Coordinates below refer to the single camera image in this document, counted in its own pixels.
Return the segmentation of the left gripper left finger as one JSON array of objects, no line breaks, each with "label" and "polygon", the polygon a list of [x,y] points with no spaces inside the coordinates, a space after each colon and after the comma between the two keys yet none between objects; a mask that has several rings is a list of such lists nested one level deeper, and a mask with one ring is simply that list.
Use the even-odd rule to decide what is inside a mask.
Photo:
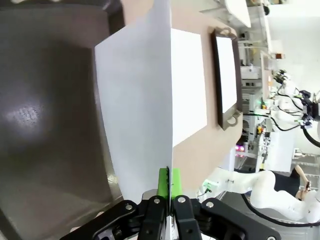
[{"label": "left gripper left finger", "polygon": [[104,213],[78,227],[63,240],[160,240],[165,233],[169,208],[169,169],[161,168],[156,195],[139,204],[122,200]]}]

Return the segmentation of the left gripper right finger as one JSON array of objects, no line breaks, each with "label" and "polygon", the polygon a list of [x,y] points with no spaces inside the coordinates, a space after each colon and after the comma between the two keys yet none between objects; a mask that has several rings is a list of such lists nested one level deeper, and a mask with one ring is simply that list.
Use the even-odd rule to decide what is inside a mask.
[{"label": "left gripper right finger", "polygon": [[180,170],[171,174],[171,209],[180,240],[279,240],[274,229],[255,221],[216,198],[200,203],[183,194]]}]

